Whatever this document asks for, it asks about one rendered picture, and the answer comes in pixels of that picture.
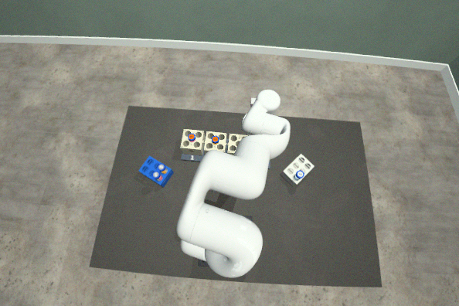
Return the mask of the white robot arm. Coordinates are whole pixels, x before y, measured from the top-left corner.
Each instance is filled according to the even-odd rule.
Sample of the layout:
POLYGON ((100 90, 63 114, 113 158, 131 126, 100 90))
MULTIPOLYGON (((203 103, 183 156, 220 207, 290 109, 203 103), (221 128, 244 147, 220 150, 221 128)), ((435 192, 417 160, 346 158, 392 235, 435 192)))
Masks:
POLYGON ((280 103, 273 90, 262 90, 251 98, 241 123, 242 130, 251 135, 239 142, 234 155, 217 150, 205 153, 178 218, 182 252, 206 261, 223 277, 246 274, 260 256, 263 237, 246 217, 204 203, 206 193, 213 190, 244 200, 261 195, 269 160, 280 155, 289 142, 290 123, 275 116, 280 103))

